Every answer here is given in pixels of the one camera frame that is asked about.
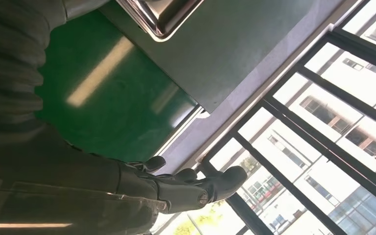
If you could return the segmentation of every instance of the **window frame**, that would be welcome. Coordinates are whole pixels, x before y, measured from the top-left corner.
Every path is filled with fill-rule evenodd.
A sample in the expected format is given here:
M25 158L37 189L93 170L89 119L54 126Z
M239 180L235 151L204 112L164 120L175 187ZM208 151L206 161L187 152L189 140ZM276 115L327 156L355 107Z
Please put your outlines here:
M346 24L368 1L364 1L360 6L350 14L350 17L343 21ZM352 35L344 30L342 26L337 27L334 31L326 33L322 39L320 39L296 64L294 64L288 72L286 72L280 80L263 96L260 100L254 104L238 122L235 124L228 133L223 135L223 138L211 148L208 154L202 159L201 167L206 169L208 175L214 175L217 171L210 164L210 159L227 143L229 140L237 140L243 147L243 150L249 151L250 154L265 167L269 173L273 175L287 190L291 192L311 213L313 213L332 233L345 234L344 231L333 222L327 215L325 215L315 204L313 204L305 195L302 194L283 174L281 174L267 159L261 155L251 144L252 140L246 140L242 135L238 133L239 129L261 108L266 109L275 118L280 120L288 128L298 134L307 143L314 146L316 150L321 152L325 157L332 161L337 167L347 173L351 178L357 181L362 187L369 191L376 197L376 173L368 169L365 165L361 164L357 159L348 154L337 144L331 142L318 130L311 127L305 120L289 111L289 109L279 103L273 98L274 94L296 73L306 77L311 83L318 85L324 90L330 92L340 100L344 101L348 105L354 107L361 114L370 117L376 121L376 109L362 102L358 98L349 94L348 92L340 89L336 85L324 80L318 74L310 71L304 67L307 63L326 43L331 43L349 53L376 65L376 45L361 39L355 35ZM342 133L345 133L351 127L344 128ZM256 226L246 225L255 232L262 231L267 232L267 226L262 220L256 216L248 205L241 199L241 197L235 193L228 201L232 202L232 207L237 208L236 212L245 221L254 221Z

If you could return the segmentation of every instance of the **stainless steel tray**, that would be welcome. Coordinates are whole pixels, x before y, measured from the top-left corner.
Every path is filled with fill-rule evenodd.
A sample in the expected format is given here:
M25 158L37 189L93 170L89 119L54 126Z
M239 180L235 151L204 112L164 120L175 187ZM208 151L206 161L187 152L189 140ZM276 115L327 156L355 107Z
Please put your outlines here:
M116 0L156 42L168 40L204 0Z

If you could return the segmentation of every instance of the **green foliage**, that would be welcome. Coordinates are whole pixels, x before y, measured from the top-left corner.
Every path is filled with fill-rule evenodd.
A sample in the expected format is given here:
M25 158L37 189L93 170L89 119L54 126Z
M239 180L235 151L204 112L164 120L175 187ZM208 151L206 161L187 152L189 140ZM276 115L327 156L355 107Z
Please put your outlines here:
M256 167L256 164L256 160L251 156L248 156L240 162L240 166L249 172L252 171L254 167Z
M195 223L199 227L204 225L218 226L218 222L224 216L221 212L218 211L218 209L224 203L225 201L219 201L214 203L211 206L211 209L208 213L204 213L203 215L200 215L194 219ZM176 228L176 230L174 231L174 235L199 235L199 233L196 230L194 224L190 220L187 220Z

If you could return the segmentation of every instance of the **green chalkboard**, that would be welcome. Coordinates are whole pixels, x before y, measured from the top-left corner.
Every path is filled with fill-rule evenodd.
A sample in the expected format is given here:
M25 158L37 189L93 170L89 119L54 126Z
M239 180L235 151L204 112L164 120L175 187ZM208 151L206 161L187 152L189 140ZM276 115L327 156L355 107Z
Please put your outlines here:
M99 11L55 29L46 53L36 116L86 152L146 160L196 105Z

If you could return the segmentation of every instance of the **gray wall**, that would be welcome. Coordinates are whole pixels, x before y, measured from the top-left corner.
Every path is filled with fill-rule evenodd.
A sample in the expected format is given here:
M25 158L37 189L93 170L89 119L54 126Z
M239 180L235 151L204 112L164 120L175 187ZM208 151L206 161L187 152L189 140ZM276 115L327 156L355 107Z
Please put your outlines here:
M101 11L211 113L312 4L313 0L205 0L164 43L142 32L116 2Z
M179 168L269 78L342 0L314 0L308 14L248 74L206 119L197 119L163 154L167 165L158 173Z

